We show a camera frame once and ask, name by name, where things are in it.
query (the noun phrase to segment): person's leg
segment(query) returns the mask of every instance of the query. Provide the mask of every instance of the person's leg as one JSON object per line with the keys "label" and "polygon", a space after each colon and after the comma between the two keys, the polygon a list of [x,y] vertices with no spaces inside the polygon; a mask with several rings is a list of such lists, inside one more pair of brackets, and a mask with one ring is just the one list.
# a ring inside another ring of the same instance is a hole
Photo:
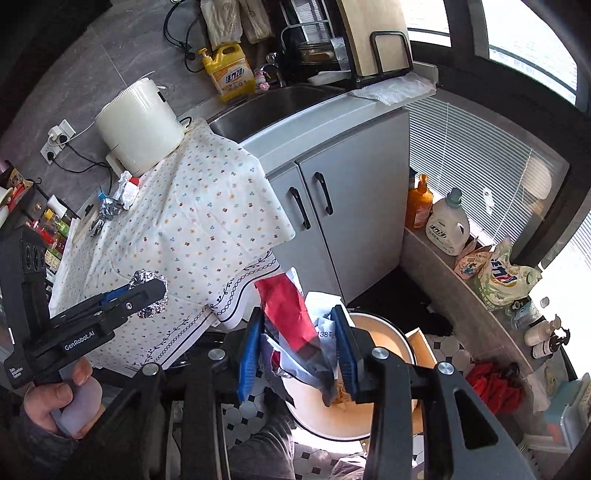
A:
{"label": "person's leg", "polygon": [[228,450],[230,471],[295,480],[291,429],[296,424],[285,402],[270,389],[265,390],[265,405],[269,410],[267,424],[248,441]]}

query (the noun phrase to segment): cutting board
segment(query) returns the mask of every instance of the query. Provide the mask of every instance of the cutting board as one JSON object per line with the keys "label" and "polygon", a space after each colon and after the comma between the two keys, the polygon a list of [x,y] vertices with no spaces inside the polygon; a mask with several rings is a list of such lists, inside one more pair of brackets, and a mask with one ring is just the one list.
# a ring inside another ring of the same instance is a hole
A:
{"label": "cutting board", "polygon": [[[375,75],[378,66],[374,60],[369,35],[379,30],[400,30],[408,38],[402,7],[398,0],[337,0],[343,17],[347,37],[351,43],[355,67],[360,76]],[[379,36],[376,39],[384,72],[408,68],[402,37]]]}

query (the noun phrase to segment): black cabinet handle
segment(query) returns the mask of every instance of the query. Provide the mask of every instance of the black cabinet handle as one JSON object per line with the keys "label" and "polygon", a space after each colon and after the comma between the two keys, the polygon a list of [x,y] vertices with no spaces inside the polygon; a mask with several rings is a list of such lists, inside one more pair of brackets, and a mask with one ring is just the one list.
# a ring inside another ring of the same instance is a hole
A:
{"label": "black cabinet handle", "polygon": [[308,220],[308,216],[306,215],[306,210],[304,209],[304,204],[301,202],[300,192],[298,192],[295,187],[290,187],[290,193],[296,199],[295,202],[297,203],[297,206],[300,207],[301,215],[304,218],[304,223],[302,225],[304,225],[304,228],[306,230],[310,230],[310,228],[311,228],[310,221]]}
{"label": "black cabinet handle", "polygon": [[326,213],[332,215],[335,211],[332,208],[332,202],[330,201],[329,195],[329,188],[326,186],[326,180],[324,179],[324,175],[317,171],[314,173],[314,178],[320,182],[320,186],[322,187],[322,191],[324,192],[324,197],[326,198]]}

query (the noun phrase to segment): faucet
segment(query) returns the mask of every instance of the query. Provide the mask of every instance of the faucet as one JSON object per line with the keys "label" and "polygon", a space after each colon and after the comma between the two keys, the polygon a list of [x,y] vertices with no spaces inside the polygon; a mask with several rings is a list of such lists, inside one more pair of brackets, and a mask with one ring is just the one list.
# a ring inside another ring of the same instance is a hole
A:
{"label": "faucet", "polygon": [[267,63],[264,63],[260,67],[258,67],[255,72],[263,72],[265,77],[270,77],[269,70],[275,70],[275,77],[277,78],[273,85],[276,85],[277,82],[279,83],[279,88],[285,86],[285,80],[283,79],[283,75],[281,74],[281,70],[279,69],[279,65],[277,64],[277,53],[269,53],[267,54]]}

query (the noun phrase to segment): finger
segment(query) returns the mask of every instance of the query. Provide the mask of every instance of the finger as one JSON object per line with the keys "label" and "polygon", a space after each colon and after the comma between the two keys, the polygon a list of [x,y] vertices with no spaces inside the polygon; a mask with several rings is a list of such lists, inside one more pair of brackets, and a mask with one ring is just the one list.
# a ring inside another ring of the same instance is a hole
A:
{"label": "finger", "polygon": [[47,384],[34,387],[25,396],[25,412],[40,427],[57,432],[51,411],[63,408],[72,401],[72,389],[68,384]]}
{"label": "finger", "polygon": [[92,375],[92,366],[86,357],[81,357],[75,364],[74,370],[72,370],[73,382],[80,386],[83,385],[88,378]]}
{"label": "finger", "polygon": [[99,417],[105,412],[105,408],[103,405],[100,406],[99,411],[96,412],[95,418],[93,418],[90,422],[88,422],[86,425],[84,425],[80,431],[74,435],[72,435],[72,438],[75,438],[77,440],[84,438],[86,436],[86,434],[90,431],[90,429],[95,425],[95,423],[99,420]]}

